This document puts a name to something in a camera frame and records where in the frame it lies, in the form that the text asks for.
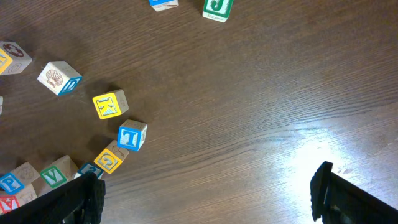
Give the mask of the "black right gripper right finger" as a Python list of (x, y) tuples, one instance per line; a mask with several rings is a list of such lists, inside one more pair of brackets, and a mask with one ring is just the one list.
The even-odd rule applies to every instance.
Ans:
[(333, 173), (325, 161), (310, 181), (312, 218), (323, 223), (397, 224), (397, 210)]

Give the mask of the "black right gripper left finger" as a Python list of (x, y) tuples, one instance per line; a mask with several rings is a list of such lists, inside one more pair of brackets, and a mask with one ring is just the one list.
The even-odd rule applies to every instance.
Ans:
[(105, 181), (86, 173), (37, 199), (1, 215), (1, 224), (100, 224), (106, 194)]

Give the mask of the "red A block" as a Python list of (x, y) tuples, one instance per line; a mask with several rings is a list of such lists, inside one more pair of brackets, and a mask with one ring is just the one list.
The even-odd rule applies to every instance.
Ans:
[(1, 215), (15, 210), (36, 198), (37, 194), (32, 184), (27, 185), (15, 195), (9, 195), (5, 191), (1, 191)]

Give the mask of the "wooden block red trim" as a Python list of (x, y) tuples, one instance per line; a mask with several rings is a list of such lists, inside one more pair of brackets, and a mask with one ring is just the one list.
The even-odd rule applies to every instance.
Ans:
[(98, 167), (96, 164), (87, 162), (80, 167), (80, 169), (75, 174), (74, 178), (76, 179), (88, 172), (96, 174), (97, 178), (100, 179), (104, 173), (104, 170)]

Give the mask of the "green V block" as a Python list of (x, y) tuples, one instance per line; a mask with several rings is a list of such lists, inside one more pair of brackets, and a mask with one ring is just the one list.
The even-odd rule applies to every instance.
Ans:
[(66, 184), (74, 179), (78, 167), (71, 157), (66, 155), (51, 163), (39, 172), (39, 178), (33, 181), (32, 186), (38, 197)]

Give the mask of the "yellow G block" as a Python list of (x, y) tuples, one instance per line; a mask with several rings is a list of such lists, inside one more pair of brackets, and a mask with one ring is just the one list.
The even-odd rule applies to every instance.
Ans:
[(94, 159), (94, 163), (107, 174), (112, 174), (127, 158), (129, 150), (119, 147), (117, 141), (113, 140)]

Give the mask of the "blue P block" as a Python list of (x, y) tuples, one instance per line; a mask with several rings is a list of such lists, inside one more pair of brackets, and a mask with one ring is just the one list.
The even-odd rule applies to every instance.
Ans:
[(29, 163), (25, 162), (1, 177), (1, 188), (9, 195), (15, 195), (35, 181), (40, 174)]

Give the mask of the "blue T block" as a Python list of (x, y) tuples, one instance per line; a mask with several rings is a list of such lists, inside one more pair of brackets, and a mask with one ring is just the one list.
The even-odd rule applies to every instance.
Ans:
[(146, 140), (146, 132), (146, 123), (128, 119), (119, 127), (117, 145), (130, 151), (138, 151)]

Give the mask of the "yellow K block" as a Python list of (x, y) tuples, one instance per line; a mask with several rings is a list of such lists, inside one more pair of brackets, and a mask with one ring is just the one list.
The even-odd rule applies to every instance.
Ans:
[(100, 119), (120, 116), (129, 109), (122, 89), (94, 96), (92, 100)]

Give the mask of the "wooden shell block blue side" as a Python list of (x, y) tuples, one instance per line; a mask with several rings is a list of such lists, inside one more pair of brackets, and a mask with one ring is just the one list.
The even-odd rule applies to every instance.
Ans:
[(82, 76), (65, 61), (48, 62), (37, 80), (57, 96), (71, 93)]

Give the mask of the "yellow block top centre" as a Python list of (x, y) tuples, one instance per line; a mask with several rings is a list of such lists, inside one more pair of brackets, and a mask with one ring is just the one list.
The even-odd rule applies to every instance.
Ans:
[(1, 41), (1, 75), (22, 73), (32, 58), (15, 42)]

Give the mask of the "blue block far right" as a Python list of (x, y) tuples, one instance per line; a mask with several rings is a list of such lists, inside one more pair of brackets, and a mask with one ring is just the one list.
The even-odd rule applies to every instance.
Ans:
[(157, 12), (179, 6), (178, 0), (149, 0), (150, 6)]

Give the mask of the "green J block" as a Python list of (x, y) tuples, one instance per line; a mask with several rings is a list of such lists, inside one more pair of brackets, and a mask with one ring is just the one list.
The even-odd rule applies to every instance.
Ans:
[(233, 5), (233, 0), (206, 0), (203, 17), (218, 22), (226, 22)]

